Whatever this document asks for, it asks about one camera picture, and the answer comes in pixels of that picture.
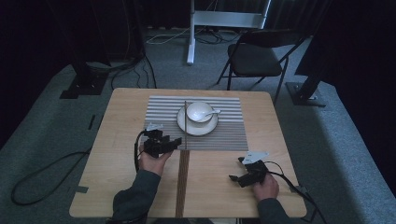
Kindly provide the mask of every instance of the wooden table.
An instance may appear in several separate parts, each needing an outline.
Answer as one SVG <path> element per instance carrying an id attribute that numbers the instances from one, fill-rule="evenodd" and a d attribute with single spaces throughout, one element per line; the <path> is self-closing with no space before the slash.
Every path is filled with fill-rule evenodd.
<path id="1" fill-rule="evenodd" d="M 70 207 L 72 217 L 111 217 L 114 195 L 131 187 L 135 177 L 134 141 L 145 128 L 151 95 L 239 98 L 248 149 L 269 152 L 265 161 L 278 163 L 285 176 L 297 185 L 290 155 L 268 93 L 116 89 L 79 182 L 79 186 L 88 188 L 88 191 L 76 192 Z M 183 217 L 258 216 L 251 187 L 240 188 L 228 177 L 246 173 L 237 160 L 245 155 L 246 150 L 191 151 Z M 165 165 L 149 217 L 175 217 L 179 155 L 180 151 L 175 150 Z M 273 165 L 268 165 L 268 168 L 280 172 Z M 278 199 L 287 214 L 290 217 L 303 217 L 306 214 L 304 200 L 291 193 L 285 181 L 277 176 L 276 179 L 280 186 Z"/>

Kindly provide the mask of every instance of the gray carpet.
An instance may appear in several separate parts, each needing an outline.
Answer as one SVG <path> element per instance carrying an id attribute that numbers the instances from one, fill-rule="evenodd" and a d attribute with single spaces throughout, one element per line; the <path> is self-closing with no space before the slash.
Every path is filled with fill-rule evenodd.
<path id="1" fill-rule="evenodd" d="M 148 34 L 177 32 L 180 31 L 159 30 Z M 231 33 L 221 34 L 226 39 L 234 37 Z M 199 37 L 214 40 L 209 35 Z M 147 55 L 154 68 L 158 88 L 225 90 L 225 79 L 219 85 L 215 82 L 226 62 L 228 44 L 197 42 L 193 65 L 186 63 L 186 38 L 175 38 L 158 45 L 147 44 Z M 304 82 L 306 79 L 295 76 L 294 72 L 308 45 L 309 40 L 291 55 L 286 82 Z M 124 62 L 113 62 L 115 66 L 121 63 Z M 148 62 L 142 61 L 135 70 L 112 73 L 110 77 L 116 74 L 114 87 L 153 88 Z M 0 150 L 0 223 L 105 222 L 104 218 L 73 218 L 68 213 L 87 157 L 46 200 L 30 206 L 15 205 L 10 200 L 11 190 L 21 178 L 63 155 L 85 151 L 92 146 L 112 92 L 111 78 L 99 96 L 59 99 L 74 75 L 71 66 L 67 66 L 54 76 L 17 131 Z M 268 91 L 274 97 L 277 82 L 278 77 L 267 78 L 260 84 L 255 84 L 251 78 L 237 78 L 233 80 L 232 90 Z M 328 223 L 396 223 L 395 197 L 378 172 L 334 87 L 320 83 L 318 91 L 326 102 L 324 108 L 294 105 L 284 85 L 276 105 L 300 184 L 309 190 Z M 58 162 L 21 185 L 17 200 L 28 202 L 40 198 L 59 182 L 79 157 Z M 307 208 L 308 215 L 311 215 L 312 206 L 308 204 Z M 293 221 L 305 223 L 298 218 Z M 313 223 L 323 222 L 317 216 Z"/>

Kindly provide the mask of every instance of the hand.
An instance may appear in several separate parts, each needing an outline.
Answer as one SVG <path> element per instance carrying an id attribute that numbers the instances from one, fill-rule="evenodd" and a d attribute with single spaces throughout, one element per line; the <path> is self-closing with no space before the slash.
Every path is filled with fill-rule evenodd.
<path id="1" fill-rule="evenodd" d="M 140 154 L 139 167 L 142 170 L 147 170 L 161 176 L 163 174 L 163 167 L 165 166 L 165 163 L 169 159 L 169 157 L 171 157 L 172 152 L 173 151 L 163 153 L 161 157 L 154 158 L 150 156 L 148 153 L 143 151 Z"/>
<path id="2" fill-rule="evenodd" d="M 258 202 L 268 198 L 276 198 L 279 193 L 279 185 L 272 175 L 267 174 L 262 184 L 257 182 L 253 185 L 253 192 Z"/>

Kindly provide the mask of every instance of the white saucer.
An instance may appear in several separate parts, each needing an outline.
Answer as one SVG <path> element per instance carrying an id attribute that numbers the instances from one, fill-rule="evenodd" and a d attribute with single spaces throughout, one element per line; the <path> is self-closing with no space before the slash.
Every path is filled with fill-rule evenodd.
<path id="1" fill-rule="evenodd" d="M 181 130 L 183 130 L 183 132 L 185 132 L 184 110 L 184 106 L 182 106 L 177 112 L 177 124 Z M 210 133 L 216 128 L 218 121 L 219 118 L 217 114 L 213 114 L 212 119 L 207 124 L 205 124 L 205 126 L 202 126 L 202 123 L 196 123 L 187 119 L 187 133 L 192 135 L 204 135 Z"/>

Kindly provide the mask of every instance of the spoon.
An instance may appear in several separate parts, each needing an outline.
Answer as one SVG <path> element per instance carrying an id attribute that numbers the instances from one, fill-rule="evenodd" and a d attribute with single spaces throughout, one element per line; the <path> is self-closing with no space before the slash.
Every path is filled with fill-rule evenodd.
<path id="1" fill-rule="evenodd" d="M 212 110 L 206 113 L 202 113 L 202 114 L 197 114 L 195 115 L 195 121 L 199 121 L 201 119 L 204 119 L 206 116 L 211 115 L 211 114 L 219 114 L 221 112 L 221 110 Z"/>

